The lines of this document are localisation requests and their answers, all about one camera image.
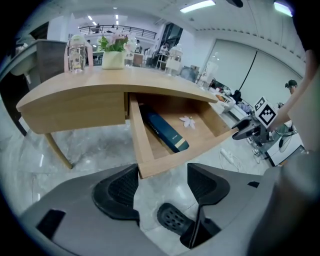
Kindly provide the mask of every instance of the railing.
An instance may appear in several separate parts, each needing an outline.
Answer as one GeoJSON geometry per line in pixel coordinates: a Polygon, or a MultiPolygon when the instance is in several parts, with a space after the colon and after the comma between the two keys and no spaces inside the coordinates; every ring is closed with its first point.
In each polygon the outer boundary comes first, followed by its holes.
{"type": "Polygon", "coordinates": [[[116,30],[120,30],[121,32],[125,31],[125,32],[135,33],[135,35],[138,37],[143,37],[148,39],[155,39],[157,35],[156,32],[152,32],[146,29],[137,28],[133,26],[120,26],[120,25],[84,26],[84,27],[80,27],[79,30],[80,30],[80,33],[85,36],[85,35],[91,35],[91,34],[107,33],[107,31],[110,31],[110,29],[112,28],[116,30]]]}

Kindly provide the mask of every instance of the desk surface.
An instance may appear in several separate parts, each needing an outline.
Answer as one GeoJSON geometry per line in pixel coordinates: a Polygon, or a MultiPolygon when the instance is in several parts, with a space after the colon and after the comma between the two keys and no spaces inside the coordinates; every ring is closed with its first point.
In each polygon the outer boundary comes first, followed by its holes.
{"type": "Polygon", "coordinates": [[[86,68],[83,73],[61,73],[43,82],[17,104],[17,109],[43,106],[46,102],[60,101],[64,96],[88,93],[147,93],[176,96],[216,103],[217,97],[199,89],[195,83],[181,77],[172,77],[141,67],[103,70],[100,66],[86,68]]]}

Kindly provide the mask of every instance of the gray panel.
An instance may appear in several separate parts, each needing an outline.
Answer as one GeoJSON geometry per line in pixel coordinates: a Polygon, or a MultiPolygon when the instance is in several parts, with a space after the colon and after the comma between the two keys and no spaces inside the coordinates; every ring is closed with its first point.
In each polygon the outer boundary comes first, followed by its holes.
{"type": "Polygon", "coordinates": [[[251,236],[257,227],[280,174],[280,167],[269,168],[262,177],[253,198],[238,216],[213,238],[187,251],[183,256],[245,256],[251,236]]]}
{"type": "Polygon", "coordinates": [[[31,206],[21,217],[35,227],[50,209],[65,211],[52,241],[81,256],[164,256],[131,220],[115,220],[102,213],[92,200],[92,190],[101,180],[129,165],[68,180],[31,206]]]}
{"type": "Polygon", "coordinates": [[[218,204],[202,207],[204,215],[219,228],[224,229],[256,193],[257,188],[249,186],[248,183],[260,182],[262,176],[218,169],[199,163],[195,165],[226,179],[230,184],[230,192],[218,204]]]}

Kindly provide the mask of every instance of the plant pot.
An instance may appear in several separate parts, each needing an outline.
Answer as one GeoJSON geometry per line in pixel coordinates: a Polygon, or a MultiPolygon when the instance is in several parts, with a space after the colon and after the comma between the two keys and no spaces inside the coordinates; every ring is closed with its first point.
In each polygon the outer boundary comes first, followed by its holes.
{"type": "Polygon", "coordinates": [[[123,70],[125,68],[125,56],[125,51],[105,51],[102,57],[102,69],[123,70]]]}

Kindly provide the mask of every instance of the wooden desk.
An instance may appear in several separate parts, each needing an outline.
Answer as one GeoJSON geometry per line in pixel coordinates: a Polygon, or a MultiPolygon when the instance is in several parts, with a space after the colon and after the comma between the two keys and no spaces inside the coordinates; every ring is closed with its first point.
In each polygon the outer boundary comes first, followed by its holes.
{"type": "Polygon", "coordinates": [[[211,108],[217,98],[181,77],[130,67],[84,73],[59,74],[30,91],[17,104],[29,127],[45,134],[60,159],[72,165],[51,133],[80,128],[124,124],[130,118],[132,139],[142,178],[183,164],[216,146],[235,131],[211,108]],[[151,105],[187,140],[189,148],[171,152],[144,126],[139,103],[151,105]],[[179,117],[192,116],[196,130],[184,128],[179,117]]]}

